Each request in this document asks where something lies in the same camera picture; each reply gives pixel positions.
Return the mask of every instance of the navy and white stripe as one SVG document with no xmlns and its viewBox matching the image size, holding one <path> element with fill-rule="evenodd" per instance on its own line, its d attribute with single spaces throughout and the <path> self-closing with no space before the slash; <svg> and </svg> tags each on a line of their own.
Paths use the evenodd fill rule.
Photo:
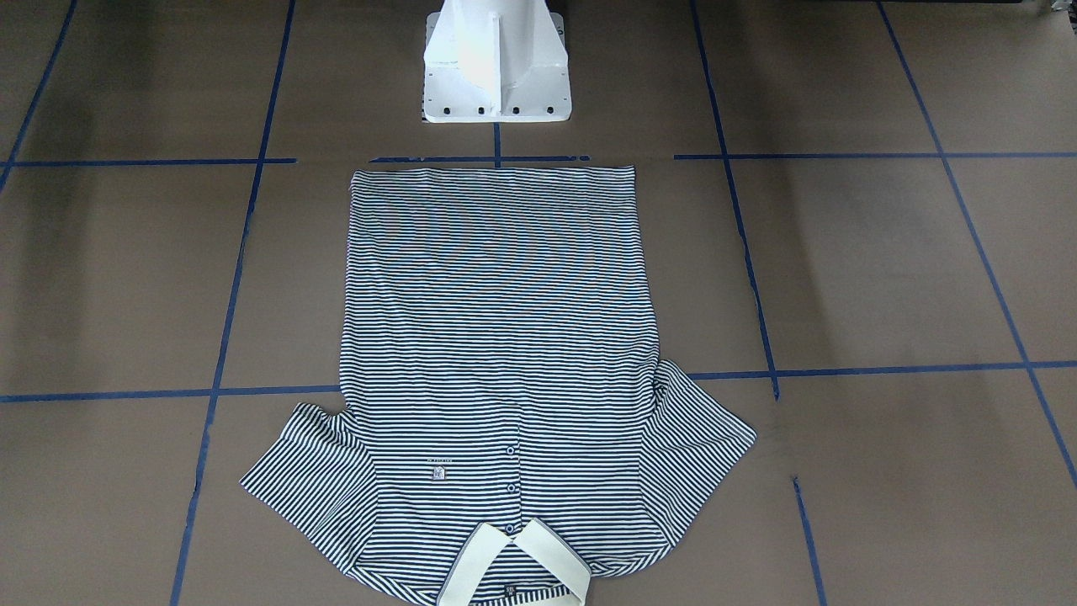
<svg viewBox="0 0 1077 606">
<path fill-rule="evenodd" d="M 423 606 L 482 522 L 537 518 L 595 576 L 648 566 L 755 440 L 658 358 L 631 167 L 356 172 L 340 385 L 242 484 Z M 563 593 L 509 546 L 475 601 Z"/>
</svg>

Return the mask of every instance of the shirt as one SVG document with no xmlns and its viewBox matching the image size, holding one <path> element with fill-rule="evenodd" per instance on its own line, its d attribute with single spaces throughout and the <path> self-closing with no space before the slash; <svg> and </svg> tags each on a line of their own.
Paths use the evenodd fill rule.
<svg viewBox="0 0 1077 606">
<path fill-rule="evenodd" d="M 300 404 L 241 484 L 368 587 L 582 603 L 755 440 L 659 360 L 632 167 L 359 171 L 347 260 L 347 408 Z"/>
</svg>

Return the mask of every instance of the brown floor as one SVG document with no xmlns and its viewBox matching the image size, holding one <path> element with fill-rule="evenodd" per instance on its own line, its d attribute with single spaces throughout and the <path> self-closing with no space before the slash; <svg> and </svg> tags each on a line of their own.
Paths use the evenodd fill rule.
<svg viewBox="0 0 1077 606">
<path fill-rule="evenodd" d="M 419 119 L 438 4 L 0 3 L 0 603 L 397 604 L 236 482 L 342 406 L 350 172 L 470 156 L 637 165 L 663 355 L 759 432 L 592 604 L 1077 604 L 1064 13 L 701 0 L 709 79 L 689 2 L 570 0 L 572 119 L 499 131 Z"/>
</svg>

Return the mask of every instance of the blue grid line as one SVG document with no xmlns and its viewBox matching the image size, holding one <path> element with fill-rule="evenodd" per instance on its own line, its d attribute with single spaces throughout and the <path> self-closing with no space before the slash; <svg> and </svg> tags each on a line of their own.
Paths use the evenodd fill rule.
<svg viewBox="0 0 1077 606">
<path fill-rule="evenodd" d="M 3 167 L 3 172 L 0 173 L 0 192 L 3 191 L 3 186 L 8 183 L 8 175 L 11 174 L 11 168 L 18 158 L 18 150 L 23 146 L 23 141 L 26 140 L 26 133 L 30 129 L 30 121 L 33 119 L 33 113 L 38 110 L 38 103 L 41 102 L 41 95 L 45 90 L 45 85 L 48 84 L 48 79 L 53 74 L 53 68 L 56 67 L 56 57 L 60 54 L 60 48 L 64 46 L 64 40 L 67 39 L 68 29 L 71 28 L 71 18 L 74 17 L 74 9 L 79 3 L 79 0 L 71 0 L 68 5 L 68 12 L 64 15 L 64 25 L 60 26 L 60 32 L 56 36 L 56 44 L 53 45 L 53 54 L 48 56 L 48 62 L 45 64 L 45 71 L 41 74 L 41 80 L 38 82 L 38 88 L 33 91 L 33 98 L 30 99 L 30 107 L 26 108 L 26 115 L 23 116 L 23 124 L 18 127 L 18 135 L 15 137 L 15 143 L 11 146 L 11 153 L 8 154 L 8 163 Z"/>
<path fill-rule="evenodd" d="M 1077 368 L 1077 361 L 1045 361 L 1031 363 L 1036 369 L 1069 369 Z M 780 378 L 802 377 L 850 377 L 876 375 L 929 375 L 940 372 L 982 372 L 999 370 L 1023 370 L 1024 363 L 992 363 L 969 365 L 928 365 L 928 366 L 894 366 L 894 367 L 851 367 L 851 368 L 819 368 L 819 369 L 779 369 Z M 688 374 L 695 381 L 730 381 L 738 379 L 769 379 L 766 370 L 695 372 Z M 13 394 L 0 395 L 0 405 L 26 403 L 57 403 L 80 400 L 149 400 L 154 398 L 191 398 L 218 396 L 269 396 L 275 394 L 333 394 L 340 391 L 339 385 L 265 385 L 252 387 L 220 387 L 218 390 L 158 390 L 145 392 L 81 392 L 68 394 Z"/>
<path fill-rule="evenodd" d="M 886 158 L 1077 157 L 1077 152 L 834 152 L 834 153 L 676 153 L 673 159 L 886 159 Z"/>
<path fill-rule="evenodd" d="M 501 168 L 501 123 L 493 123 L 493 167 Z"/>
<path fill-rule="evenodd" d="M 213 387 L 206 407 L 206 423 L 202 426 L 201 446 L 198 449 L 198 463 L 195 466 L 195 487 L 187 505 L 186 524 L 183 529 L 183 540 L 180 544 L 180 554 L 176 563 L 176 577 L 172 580 L 170 606 L 179 606 L 180 592 L 183 589 L 183 577 L 187 566 L 187 555 L 191 552 L 191 537 L 194 533 L 195 516 L 198 511 L 198 497 L 201 495 L 202 477 L 206 474 L 206 461 L 209 454 L 210 427 L 216 415 L 216 404 L 220 396 L 221 380 L 224 377 L 224 362 L 228 354 L 228 338 L 232 334 L 232 323 L 236 314 L 236 300 L 239 297 L 239 282 L 243 274 L 243 254 L 247 249 L 247 237 L 250 235 L 251 216 L 258 197 L 258 186 L 262 183 L 262 171 L 266 152 L 269 149 L 269 135 L 272 131 L 272 117 L 277 109 L 277 93 L 280 90 L 281 75 L 284 72 L 284 57 L 288 54 L 288 41 L 292 32 L 292 19 L 295 16 L 295 0 L 288 3 L 288 17 L 284 19 L 284 33 L 280 42 L 280 54 L 277 57 L 277 71 L 274 75 L 272 89 L 269 93 L 269 107 L 266 109 L 265 126 L 262 129 L 262 145 L 258 149 L 260 161 L 255 165 L 254 180 L 251 183 L 251 196 L 247 203 L 247 216 L 243 220 L 243 231 L 239 240 L 239 252 L 236 255 L 236 270 L 232 279 L 232 293 L 228 296 L 228 311 L 224 319 L 224 329 L 221 334 L 221 350 L 218 356 L 216 370 L 213 374 Z"/>
<path fill-rule="evenodd" d="M 819 567 L 819 554 L 815 552 L 815 537 L 811 533 L 811 521 L 808 520 L 808 508 L 800 493 L 800 479 L 793 477 L 793 491 L 797 494 L 797 508 L 800 510 L 800 525 L 805 531 L 805 544 L 808 547 L 808 559 L 811 560 L 811 574 L 815 578 L 815 593 L 819 595 L 819 606 L 826 606 L 826 590 L 823 588 L 823 573 Z"/>
<path fill-rule="evenodd" d="M 18 168 L 67 168 L 81 166 L 212 166 L 236 164 L 295 164 L 295 157 L 194 157 L 165 159 L 37 159 L 13 161 Z"/>
<path fill-rule="evenodd" d="M 389 155 L 378 156 L 370 159 L 370 164 L 431 164 L 451 161 L 493 161 L 495 165 L 502 161 L 590 161 L 591 156 L 583 155 L 428 155 L 428 156 L 406 156 Z"/>
<path fill-rule="evenodd" d="M 767 370 L 770 371 L 770 383 L 774 392 L 774 399 L 782 396 L 781 387 L 778 384 L 778 374 L 774 368 L 774 354 L 770 349 L 770 335 L 767 333 L 767 319 L 763 313 L 763 298 L 759 296 L 759 284 L 755 279 L 755 268 L 752 266 L 752 250 L 747 243 L 747 231 L 744 228 L 744 216 L 741 213 L 740 196 L 737 195 L 737 181 L 733 179 L 732 163 L 729 161 L 729 147 L 726 145 L 726 131 L 722 127 L 722 114 L 718 112 L 718 97 L 714 91 L 714 81 L 711 77 L 711 64 L 707 59 L 707 46 L 703 44 L 703 29 L 699 23 L 699 10 L 696 0 L 689 0 L 691 8 L 691 22 L 696 27 L 696 43 L 699 46 L 699 59 L 702 62 L 703 75 L 707 79 L 707 91 L 711 98 L 711 113 L 714 115 L 714 129 L 718 135 L 718 145 L 722 147 L 723 164 L 726 169 L 726 181 L 729 184 L 729 198 L 732 201 L 733 215 L 737 219 L 737 232 L 740 234 L 741 243 L 744 245 L 744 265 L 747 268 L 747 280 L 752 286 L 752 294 L 755 296 L 755 311 L 759 321 L 759 337 L 763 340 L 763 352 L 767 357 Z"/>
<path fill-rule="evenodd" d="M 886 26 L 886 32 L 890 34 L 891 42 L 894 44 L 894 51 L 897 53 L 897 58 L 901 62 L 901 68 L 905 70 L 905 75 L 909 80 L 909 85 L 912 87 L 912 93 L 917 97 L 917 102 L 920 104 L 920 111 L 924 116 L 924 122 L 927 124 L 927 130 L 931 132 L 932 139 L 935 141 L 935 147 L 941 156 L 942 167 L 946 169 L 947 178 L 950 180 L 950 186 L 953 187 L 953 193 L 957 198 L 957 205 L 961 207 L 961 213 L 965 217 L 965 224 L 968 227 L 968 232 L 973 237 L 973 242 L 976 244 L 976 251 L 979 253 L 980 260 L 983 263 L 983 268 L 988 273 L 988 279 L 991 281 L 991 287 L 995 291 L 995 297 L 998 299 L 998 306 L 1002 308 L 1003 315 L 1006 318 L 1006 324 L 1009 326 L 1010 335 L 1013 337 L 1013 343 L 1017 346 L 1018 354 L 1021 356 L 1021 362 L 1023 363 L 1025 372 L 1029 375 L 1029 381 L 1032 382 L 1033 390 L 1036 392 L 1036 398 L 1039 400 L 1039 407 L 1044 411 L 1044 417 L 1047 419 L 1047 424 L 1051 429 L 1051 434 L 1054 436 L 1054 443 L 1058 446 L 1059 453 L 1062 455 L 1062 461 L 1065 463 L 1066 470 L 1069 473 L 1069 480 L 1073 482 L 1074 488 L 1077 489 L 1077 468 L 1074 467 L 1073 457 L 1069 456 L 1069 449 L 1066 448 L 1066 442 L 1062 438 L 1059 425 L 1054 421 L 1054 413 L 1051 412 L 1051 407 L 1047 403 L 1047 397 L 1044 395 L 1044 391 L 1039 385 L 1039 379 L 1036 377 L 1036 371 L 1032 366 L 1032 363 L 1029 361 L 1029 354 L 1024 348 L 1024 342 L 1021 340 L 1021 335 L 1018 333 L 1017 323 L 1013 322 L 1013 315 L 1010 313 L 1009 306 L 1006 305 L 1006 297 L 1003 295 L 1002 286 L 998 284 L 998 278 L 995 276 L 995 271 L 991 267 L 991 260 L 988 258 L 987 249 L 984 249 L 983 242 L 980 240 L 980 235 L 976 230 L 976 225 L 973 223 L 973 215 L 969 213 L 968 206 L 965 203 L 965 196 L 961 193 L 961 186 L 957 184 L 957 178 L 953 173 L 950 160 L 943 153 L 942 141 L 939 139 L 938 131 L 935 129 L 935 123 L 932 121 L 931 113 L 927 111 L 927 104 L 924 102 L 924 97 L 920 94 L 920 87 L 917 86 L 917 81 L 912 76 L 912 69 L 909 67 L 909 61 L 905 57 L 905 52 L 901 51 L 901 44 L 898 42 L 897 33 L 894 31 L 894 26 L 891 24 L 890 17 L 886 15 L 886 9 L 879 0 L 876 0 L 876 6 L 879 9 L 879 14 L 882 16 L 883 24 Z"/>
</svg>

